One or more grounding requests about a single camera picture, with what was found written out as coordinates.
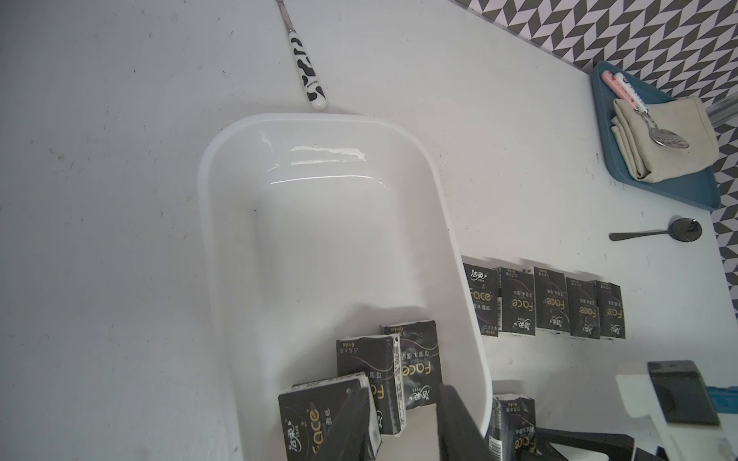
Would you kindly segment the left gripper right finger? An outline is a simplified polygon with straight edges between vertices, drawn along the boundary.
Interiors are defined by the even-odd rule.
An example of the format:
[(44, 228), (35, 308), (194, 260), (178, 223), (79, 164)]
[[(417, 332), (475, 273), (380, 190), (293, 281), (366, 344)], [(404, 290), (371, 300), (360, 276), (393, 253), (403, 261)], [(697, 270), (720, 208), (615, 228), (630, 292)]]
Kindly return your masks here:
[(483, 461), (493, 456), (473, 418), (453, 386), (440, 384), (436, 404), (441, 461)]

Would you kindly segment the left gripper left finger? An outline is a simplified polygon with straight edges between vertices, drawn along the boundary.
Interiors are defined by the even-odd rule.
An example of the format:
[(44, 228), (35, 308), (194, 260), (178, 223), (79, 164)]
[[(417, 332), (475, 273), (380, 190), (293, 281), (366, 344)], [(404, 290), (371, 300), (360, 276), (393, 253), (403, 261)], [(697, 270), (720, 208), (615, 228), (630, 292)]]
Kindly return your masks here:
[(372, 410), (371, 393), (361, 389), (349, 395), (336, 422), (319, 449), (319, 459), (328, 461), (363, 461), (369, 459), (369, 435)]

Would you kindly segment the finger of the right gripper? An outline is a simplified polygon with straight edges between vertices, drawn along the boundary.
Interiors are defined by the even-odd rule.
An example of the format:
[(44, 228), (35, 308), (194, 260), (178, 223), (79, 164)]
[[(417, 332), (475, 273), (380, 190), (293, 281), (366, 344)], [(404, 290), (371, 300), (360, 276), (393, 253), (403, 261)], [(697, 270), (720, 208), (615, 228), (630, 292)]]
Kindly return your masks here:
[(634, 454), (634, 439), (626, 434), (538, 428), (535, 439), (535, 448), (523, 451), (522, 460), (566, 460), (555, 445), (601, 453), (609, 460), (632, 460)]

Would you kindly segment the black pocket tissue pack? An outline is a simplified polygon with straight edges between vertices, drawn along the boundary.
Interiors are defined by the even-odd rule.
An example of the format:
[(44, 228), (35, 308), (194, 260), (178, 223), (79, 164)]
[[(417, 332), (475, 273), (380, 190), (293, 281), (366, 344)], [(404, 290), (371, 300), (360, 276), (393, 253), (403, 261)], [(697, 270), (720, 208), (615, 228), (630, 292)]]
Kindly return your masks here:
[(552, 269), (534, 267), (536, 328), (569, 333), (571, 328), (566, 276)]
[(353, 393), (371, 394), (365, 373), (295, 384), (278, 397), (288, 460), (311, 460)]
[(535, 400), (516, 394), (495, 395), (488, 428), (488, 447), (495, 460), (520, 460), (535, 448)]
[(601, 337), (625, 339), (625, 315), (620, 286), (596, 280), (595, 288), (600, 311)]
[(340, 376), (367, 375), (380, 433), (399, 436), (407, 426), (399, 335), (379, 334), (337, 340), (336, 367)]
[(567, 278), (570, 334), (574, 337), (600, 339), (601, 322), (595, 282)]
[(497, 269), (464, 263), (463, 268), (480, 334), (497, 337), (500, 329), (500, 274)]
[(535, 334), (534, 275), (511, 268), (500, 269), (501, 331)]

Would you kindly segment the white plastic storage box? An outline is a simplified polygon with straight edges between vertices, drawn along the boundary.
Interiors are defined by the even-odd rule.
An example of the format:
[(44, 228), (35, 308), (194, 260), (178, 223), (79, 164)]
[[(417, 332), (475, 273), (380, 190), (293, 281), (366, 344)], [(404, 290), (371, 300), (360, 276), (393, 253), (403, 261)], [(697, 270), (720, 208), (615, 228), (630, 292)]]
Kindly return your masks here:
[(199, 166), (209, 304), (233, 460), (286, 456), (278, 397), (336, 375), (336, 341), (430, 319), (480, 433), (492, 384), (438, 173), (371, 117), (262, 114)]

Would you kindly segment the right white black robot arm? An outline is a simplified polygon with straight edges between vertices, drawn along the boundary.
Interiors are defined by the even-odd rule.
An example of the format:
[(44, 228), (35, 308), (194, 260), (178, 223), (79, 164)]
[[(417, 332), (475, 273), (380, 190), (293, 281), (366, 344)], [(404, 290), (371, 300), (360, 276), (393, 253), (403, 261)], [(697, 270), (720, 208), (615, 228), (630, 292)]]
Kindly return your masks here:
[(661, 438), (656, 453), (636, 447), (626, 434), (538, 428), (535, 451), (523, 460), (564, 460), (557, 447), (599, 453), (607, 460), (735, 460), (737, 449), (724, 430), (699, 368), (691, 360), (649, 361), (618, 370), (624, 408), (649, 419)]

